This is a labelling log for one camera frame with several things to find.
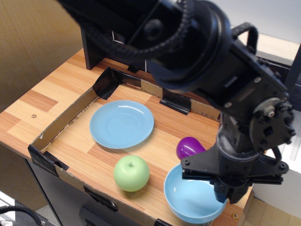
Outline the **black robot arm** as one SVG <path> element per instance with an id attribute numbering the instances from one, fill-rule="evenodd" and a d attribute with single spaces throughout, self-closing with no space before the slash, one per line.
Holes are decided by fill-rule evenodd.
<path id="1" fill-rule="evenodd" d="M 222 113 L 216 142 L 182 159 L 184 179 L 208 180 L 216 199 L 237 203 L 249 186 L 283 182 L 279 146 L 295 135 L 287 88 L 256 56 L 257 29 L 231 28 L 206 0 L 63 0 L 63 8 L 105 52 L 146 60 L 157 84 L 193 92 Z"/>

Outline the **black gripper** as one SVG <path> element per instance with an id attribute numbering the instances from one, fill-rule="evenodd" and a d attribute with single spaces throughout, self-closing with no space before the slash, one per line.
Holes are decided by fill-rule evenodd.
<path id="1" fill-rule="evenodd" d="M 224 132 L 218 132 L 215 144 L 208 150 L 181 160 L 182 178 L 206 180 L 214 185 L 218 202 L 238 203 L 254 183 L 279 185 L 289 170 L 275 147 L 275 157 L 254 150 L 238 153 Z"/>

